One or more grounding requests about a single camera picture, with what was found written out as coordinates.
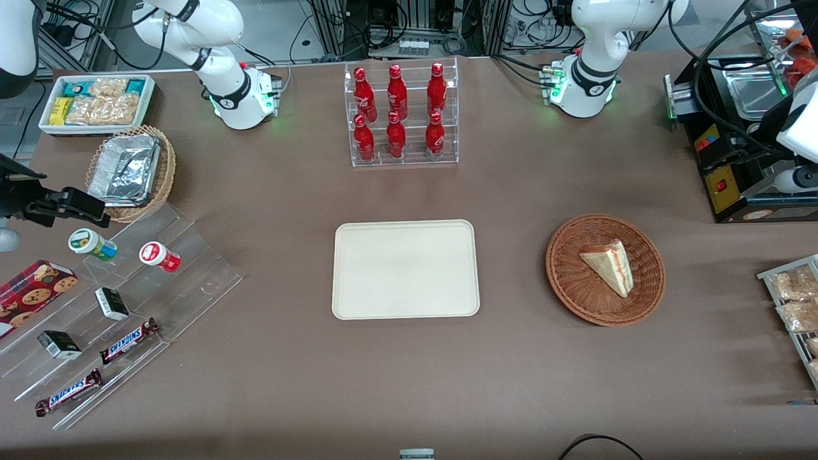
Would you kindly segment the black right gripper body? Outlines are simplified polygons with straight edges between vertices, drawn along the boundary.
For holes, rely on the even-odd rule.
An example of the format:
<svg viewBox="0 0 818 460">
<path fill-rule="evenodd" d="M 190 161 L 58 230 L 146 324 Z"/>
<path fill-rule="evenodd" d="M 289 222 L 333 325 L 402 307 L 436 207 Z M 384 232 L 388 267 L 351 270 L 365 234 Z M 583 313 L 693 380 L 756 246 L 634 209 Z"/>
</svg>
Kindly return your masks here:
<svg viewBox="0 0 818 460">
<path fill-rule="evenodd" d="M 38 202 L 47 195 L 40 180 L 47 178 L 46 174 L 21 165 L 15 160 L 1 155 L 1 217 L 12 218 L 22 213 L 26 208 Z"/>
</svg>

